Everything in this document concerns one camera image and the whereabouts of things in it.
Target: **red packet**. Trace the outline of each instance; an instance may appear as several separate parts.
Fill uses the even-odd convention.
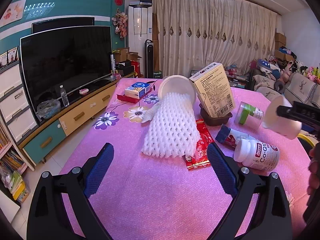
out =
[[[207,158],[207,147],[210,143],[214,142],[211,134],[204,124],[203,119],[196,121],[197,129],[200,133],[200,140],[197,142],[196,152],[193,157],[186,156],[186,165],[188,170],[197,167],[208,167],[210,162]]]

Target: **blue mesh gripper pad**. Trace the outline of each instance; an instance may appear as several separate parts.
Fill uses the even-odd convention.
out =
[[[84,194],[89,198],[92,194],[97,193],[97,190],[106,174],[110,164],[113,160],[114,149],[111,144],[109,144],[106,149],[101,153],[99,159],[96,161],[95,165],[92,167],[91,171],[86,177],[86,183],[84,188]]]
[[[226,194],[235,198],[238,189],[237,189],[237,178],[233,174],[227,162],[224,160],[223,156],[221,156],[217,147],[214,144],[209,144],[207,148],[207,157],[211,163],[211,166],[216,173],[221,186]]]

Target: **table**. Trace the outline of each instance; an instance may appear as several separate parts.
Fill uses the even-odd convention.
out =
[[[232,198],[226,195],[211,167],[188,171],[183,158],[160,159],[141,153],[149,122],[141,124],[139,114],[158,101],[157,90],[162,80],[139,79],[150,82],[152,91],[137,104],[116,99],[116,94],[133,82],[122,79],[118,84],[106,113],[109,122],[98,121],[83,138],[70,156],[61,174],[75,166],[82,166],[96,156],[106,142],[115,149],[115,156],[99,190],[90,197],[97,216],[114,240],[203,240],[212,233]],[[231,88],[236,106],[241,101],[265,111],[269,101],[260,93]],[[196,119],[201,119],[199,101],[194,104]],[[247,132],[255,138],[275,145],[280,149],[280,160],[275,168],[285,191],[292,194],[291,212],[294,235],[305,227],[302,214],[308,196],[309,158],[298,141],[288,140],[271,130],[259,128],[257,132],[239,127],[231,118],[227,126]],[[208,127],[215,138],[220,127]],[[217,143],[227,156],[233,151]],[[268,172],[254,172],[268,175]],[[238,235],[244,233],[250,222],[257,194],[252,198],[247,215]],[[74,228],[81,229],[64,196],[66,209]]]

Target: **tissue box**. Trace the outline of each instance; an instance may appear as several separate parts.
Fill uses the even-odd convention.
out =
[[[150,84],[136,82],[124,90],[124,95],[131,98],[139,99],[150,90]]]
[[[189,78],[198,98],[211,118],[230,113],[236,103],[226,72],[221,63],[212,62]]]

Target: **white paper cup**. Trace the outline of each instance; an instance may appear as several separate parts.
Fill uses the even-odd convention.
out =
[[[293,140],[300,133],[302,123],[278,116],[276,113],[278,106],[292,107],[292,105],[284,96],[276,97],[270,103],[267,111],[265,112],[262,126],[263,128],[273,130],[274,132]]]
[[[162,81],[158,89],[159,98],[164,98],[169,92],[175,92],[182,95],[189,94],[191,103],[194,104],[196,101],[196,91],[193,89],[189,79],[184,76],[173,75]]]

